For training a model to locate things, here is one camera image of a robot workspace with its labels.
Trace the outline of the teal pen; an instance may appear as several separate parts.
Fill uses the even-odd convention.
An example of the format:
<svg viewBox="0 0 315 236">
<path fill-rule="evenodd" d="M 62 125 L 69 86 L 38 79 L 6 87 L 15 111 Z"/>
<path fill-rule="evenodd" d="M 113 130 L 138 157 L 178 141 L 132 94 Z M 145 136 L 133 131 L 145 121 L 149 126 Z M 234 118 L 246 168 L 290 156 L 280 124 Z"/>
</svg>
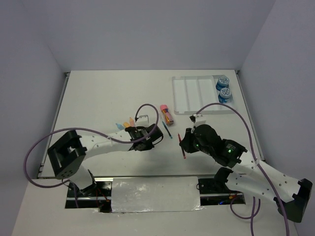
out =
<svg viewBox="0 0 315 236">
<path fill-rule="evenodd" d="M 171 133 L 170 133 L 169 129 L 167 128 L 167 125 L 165 124 L 164 121 L 162 121 L 162 124 L 163 124 L 163 127 L 165 128 L 168 136 L 170 137 L 170 139 L 173 139 L 173 137 L 172 137 L 172 135 L 171 135 Z"/>
</svg>

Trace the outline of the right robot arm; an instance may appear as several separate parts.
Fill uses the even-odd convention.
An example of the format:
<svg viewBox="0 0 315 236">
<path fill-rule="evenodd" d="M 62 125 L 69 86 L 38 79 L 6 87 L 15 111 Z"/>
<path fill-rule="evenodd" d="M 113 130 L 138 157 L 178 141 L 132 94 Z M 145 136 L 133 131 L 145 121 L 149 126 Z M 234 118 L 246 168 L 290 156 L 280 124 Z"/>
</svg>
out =
<svg viewBox="0 0 315 236">
<path fill-rule="evenodd" d="M 247 193 L 273 202 L 288 220 L 302 221 L 313 186 L 309 180 L 298 180 L 255 160 L 244 146 L 222 139 L 207 124 L 186 129 L 179 145 L 187 153 L 202 152 L 221 166 L 209 184 L 199 183 L 200 190 Z"/>
</svg>

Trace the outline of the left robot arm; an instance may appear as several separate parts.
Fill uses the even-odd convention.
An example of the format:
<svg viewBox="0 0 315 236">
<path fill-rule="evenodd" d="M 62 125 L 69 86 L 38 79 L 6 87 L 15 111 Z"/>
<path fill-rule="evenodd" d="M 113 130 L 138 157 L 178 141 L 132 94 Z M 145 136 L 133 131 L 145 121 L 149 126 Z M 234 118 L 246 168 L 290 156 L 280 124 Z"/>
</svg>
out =
<svg viewBox="0 0 315 236">
<path fill-rule="evenodd" d="M 91 196 L 98 186 L 92 172 L 82 165 L 84 160 L 110 152 L 151 150 L 162 139 L 163 133 L 154 124 L 128 127 L 108 138 L 69 130 L 48 148 L 48 156 L 56 179 L 68 179 L 84 196 Z"/>
</svg>

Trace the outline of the red pen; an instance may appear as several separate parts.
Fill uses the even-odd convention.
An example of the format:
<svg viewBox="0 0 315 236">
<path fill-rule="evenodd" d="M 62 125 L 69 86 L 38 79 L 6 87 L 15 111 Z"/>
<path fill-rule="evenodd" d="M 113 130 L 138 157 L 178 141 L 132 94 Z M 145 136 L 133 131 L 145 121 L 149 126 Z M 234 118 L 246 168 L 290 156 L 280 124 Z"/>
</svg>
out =
<svg viewBox="0 0 315 236">
<path fill-rule="evenodd" d="M 183 147 L 181 146 L 182 139 L 181 139 L 181 135 L 179 133 L 178 133 L 178 140 L 179 140 L 179 146 L 181 148 L 181 152 L 182 152 L 183 158 L 186 159 L 185 151 L 184 151 Z"/>
</svg>

